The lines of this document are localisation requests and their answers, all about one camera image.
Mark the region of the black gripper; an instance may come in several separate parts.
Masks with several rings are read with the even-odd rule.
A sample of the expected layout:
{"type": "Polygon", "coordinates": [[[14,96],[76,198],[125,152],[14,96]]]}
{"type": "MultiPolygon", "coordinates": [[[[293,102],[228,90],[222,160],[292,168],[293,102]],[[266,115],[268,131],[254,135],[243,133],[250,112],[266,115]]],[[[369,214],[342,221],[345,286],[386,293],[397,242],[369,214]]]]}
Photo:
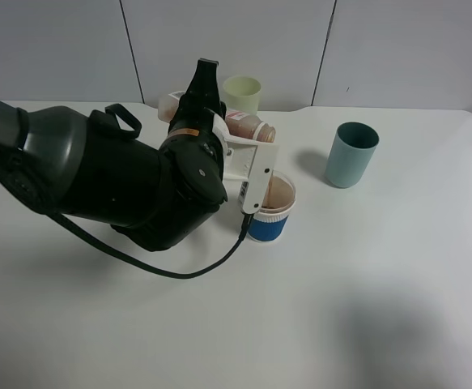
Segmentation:
{"type": "Polygon", "coordinates": [[[219,94],[218,65],[214,60],[198,59],[170,121],[168,137],[159,148],[162,186],[150,215],[134,227],[113,226],[145,250],[175,246],[227,201],[223,147],[213,133],[214,115],[223,118],[226,113],[219,94]]]}

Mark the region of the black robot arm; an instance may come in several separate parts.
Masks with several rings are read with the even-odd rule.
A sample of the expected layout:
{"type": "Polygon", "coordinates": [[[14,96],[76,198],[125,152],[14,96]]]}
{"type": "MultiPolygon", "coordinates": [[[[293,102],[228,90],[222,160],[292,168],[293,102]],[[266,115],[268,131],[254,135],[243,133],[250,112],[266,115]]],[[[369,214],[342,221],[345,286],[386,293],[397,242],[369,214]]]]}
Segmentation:
{"type": "Polygon", "coordinates": [[[34,212],[109,224],[145,250],[173,247],[227,198],[217,67],[198,61],[159,147],[139,140],[141,122],[123,105],[83,115],[0,101],[0,182],[34,212]]]}

